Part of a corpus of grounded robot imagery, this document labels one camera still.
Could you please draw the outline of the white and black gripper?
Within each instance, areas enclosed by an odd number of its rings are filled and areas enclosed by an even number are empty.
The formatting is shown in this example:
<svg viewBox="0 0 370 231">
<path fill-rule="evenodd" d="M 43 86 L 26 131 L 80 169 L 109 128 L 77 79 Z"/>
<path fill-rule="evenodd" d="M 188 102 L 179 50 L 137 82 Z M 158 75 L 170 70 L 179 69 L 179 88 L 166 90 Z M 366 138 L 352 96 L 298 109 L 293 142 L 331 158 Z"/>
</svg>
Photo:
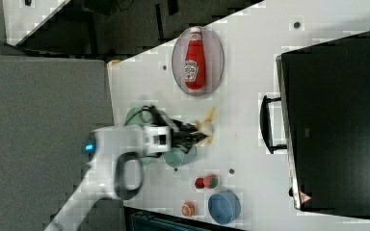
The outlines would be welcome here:
<svg viewBox="0 0 370 231">
<path fill-rule="evenodd" d="M 193 133 L 198 130 L 192 123 L 182 123 L 179 120 L 163 117 L 160 120 L 146 122 L 142 124 L 144 133 L 144 154 L 156 155 L 165 153 L 172 149 L 173 136 L 179 133 L 179 130 Z M 202 133 L 195 133 L 185 136 L 181 143 L 181 149 L 188 153 L 193 146 L 207 138 Z"/>
</svg>

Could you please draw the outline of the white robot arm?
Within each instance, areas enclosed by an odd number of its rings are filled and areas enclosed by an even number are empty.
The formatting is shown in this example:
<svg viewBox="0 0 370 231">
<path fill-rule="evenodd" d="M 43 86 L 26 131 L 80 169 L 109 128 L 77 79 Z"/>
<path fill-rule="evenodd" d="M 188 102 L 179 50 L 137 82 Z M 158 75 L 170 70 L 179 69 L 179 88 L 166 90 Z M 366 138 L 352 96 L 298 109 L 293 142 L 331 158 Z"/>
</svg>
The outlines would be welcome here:
<svg viewBox="0 0 370 231">
<path fill-rule="evenodd" d="M 77 231 L 93 205 L 102 198 L 130 200 L 141 190 L 145 172 L 141 159 L 174 148 L 189 152 L 211 141 L 210 121 L 130 124 L 96 129 L 89 169 L 68 201 L 44 231 Z"/>
</svg>

